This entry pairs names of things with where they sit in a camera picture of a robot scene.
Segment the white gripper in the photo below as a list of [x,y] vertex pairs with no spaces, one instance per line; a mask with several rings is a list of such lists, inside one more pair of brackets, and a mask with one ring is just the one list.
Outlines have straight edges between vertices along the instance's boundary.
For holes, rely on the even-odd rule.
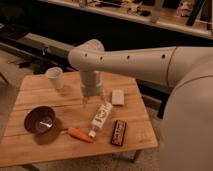
[[83,94],[82,104],[86,105],[90,96],[100,96],[102,102],[106,102],[105,92],[103,91],[103,82],[99,71],[81,71],[80,86]]

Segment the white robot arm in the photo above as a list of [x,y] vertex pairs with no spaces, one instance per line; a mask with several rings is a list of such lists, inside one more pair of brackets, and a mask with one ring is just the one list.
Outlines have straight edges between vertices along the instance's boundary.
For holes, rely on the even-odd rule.
[[97,88],[95,70],[122,74],[171,91],[161,127],[160,171],[213,171],[213,47],[105,51],[92,39],[73,48],[85,95]]

